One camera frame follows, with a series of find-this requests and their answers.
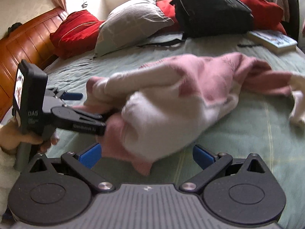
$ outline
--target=sweater sleeve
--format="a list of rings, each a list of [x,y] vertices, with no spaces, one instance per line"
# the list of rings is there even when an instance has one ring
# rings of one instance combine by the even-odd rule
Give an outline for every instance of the sweater sleeve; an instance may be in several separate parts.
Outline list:
[[[18,179],[20,173],[14,169],[15,156],[10,156],[0,147],[0,222],[7,209],[7,199],[11,188]]]

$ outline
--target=black backpack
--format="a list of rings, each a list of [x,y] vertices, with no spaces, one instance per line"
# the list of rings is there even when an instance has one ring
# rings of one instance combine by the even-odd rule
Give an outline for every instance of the black backpack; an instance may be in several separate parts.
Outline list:
[[[253,30],[251,9],[240,0],[173,0],[171,4],[184,38]]]

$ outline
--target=pillowcase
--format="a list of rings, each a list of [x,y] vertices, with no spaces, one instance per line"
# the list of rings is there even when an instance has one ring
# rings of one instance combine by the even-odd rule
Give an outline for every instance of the pillowcase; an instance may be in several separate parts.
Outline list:
[[[174,24],[156,6],[157,0],[130,0],[115,8],[102,24],[95,46],[97,56],[113,52]]]
[[[176,32],[180,31],[179,23],[176,19],[175,6],[171,5],[172,0],[162,0],[156,3],[157,7],[164,13],[165,16],[171,18],[174,22],[172,26],[164,27],[159,32]]]
[[[54,54],[67,59],[93,50],[103,22],[87,10],[71,13],[54,33],[50,33]]]
[[[284,11],[275,3],[266,0],[241,0],[251,10],[254,17],[254,29],[280,30],[286,34],[282,21]]]

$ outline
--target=pink and white garment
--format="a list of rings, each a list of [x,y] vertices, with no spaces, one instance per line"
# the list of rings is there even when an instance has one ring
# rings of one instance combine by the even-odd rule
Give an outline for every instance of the pink and white garment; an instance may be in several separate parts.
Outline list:
[[[241,88],[295,99],[290,121],[305,122],[305,78],[272,71],[264,60],[230,53],[220,57],[181,55],[139,69],[93,77],[80,108],[121,112],[106,122],[98,137],[103,157],[130,161],[143,175],[152,163],[193,142],[202,131],[232,111]]]

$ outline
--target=red fabric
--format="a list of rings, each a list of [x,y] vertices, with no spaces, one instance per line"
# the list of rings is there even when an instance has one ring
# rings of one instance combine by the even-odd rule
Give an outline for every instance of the red fabric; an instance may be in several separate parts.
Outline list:
[[[286,30],[285,30],[285,28],[283,27],[283,25],[281,23],[278,23],[276,27],[272,28],[272,30],[279,31],[282,34],[287,36]]]
[[[50,33],[54,54],[67,59],[93,50],[103,22],[87,10],[71,13],[54,33]]]
[[[180,31],[179,23],[176,19],[175,6],[171,5],[170,2],[172,0],[162,0],[157,2],[157,6],[164,13],[165,16],[171,18],[174,22],[172,26],[164,27],[159,30],[159,32],[176,32]]]
[[[241,1],[252,10],[255,30],[277,30],[286,35],[286,31],[281,24],[284,11],[280,6],[266,0]]]

